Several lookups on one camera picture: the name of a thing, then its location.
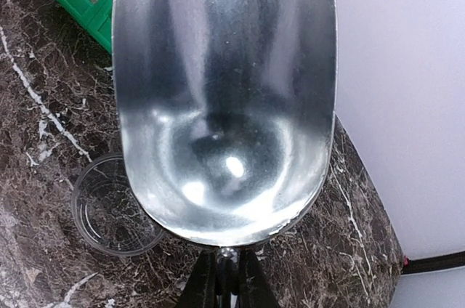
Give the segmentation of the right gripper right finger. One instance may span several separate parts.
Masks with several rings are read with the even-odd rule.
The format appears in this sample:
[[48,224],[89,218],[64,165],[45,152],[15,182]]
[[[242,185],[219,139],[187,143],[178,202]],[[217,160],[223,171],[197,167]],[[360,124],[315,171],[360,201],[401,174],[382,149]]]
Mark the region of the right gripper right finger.
[[261,264],[253,250],[239,251],[238,259],[238,298],[236,307],[273,308],[278,300],[267,281]]

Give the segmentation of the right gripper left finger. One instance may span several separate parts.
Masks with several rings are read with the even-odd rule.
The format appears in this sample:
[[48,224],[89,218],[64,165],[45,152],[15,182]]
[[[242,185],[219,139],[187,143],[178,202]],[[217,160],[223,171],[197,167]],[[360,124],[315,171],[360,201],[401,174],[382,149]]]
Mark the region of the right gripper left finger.
[[202,251],[177,302],[177,308],[215,307],[218,307],[217,254]]

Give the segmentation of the clear plastic container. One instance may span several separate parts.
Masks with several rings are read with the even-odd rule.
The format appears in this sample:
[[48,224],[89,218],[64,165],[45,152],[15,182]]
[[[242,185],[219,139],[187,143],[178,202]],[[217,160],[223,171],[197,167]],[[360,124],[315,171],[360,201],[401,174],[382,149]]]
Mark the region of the clear plastic container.
[[122,153],[108,153],[79,174],[71,212],[83,239],[111,256],[136,256],[155,247],[164,232],[132,192]]

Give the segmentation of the metal scoop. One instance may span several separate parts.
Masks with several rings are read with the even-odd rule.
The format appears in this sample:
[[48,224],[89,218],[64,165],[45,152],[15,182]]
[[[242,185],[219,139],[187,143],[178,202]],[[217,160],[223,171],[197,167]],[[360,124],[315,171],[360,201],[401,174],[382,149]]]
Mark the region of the metal scoop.
[[113,0],[132,191],[172,235],[264,243],[318,197],[331,157],[336,0]]

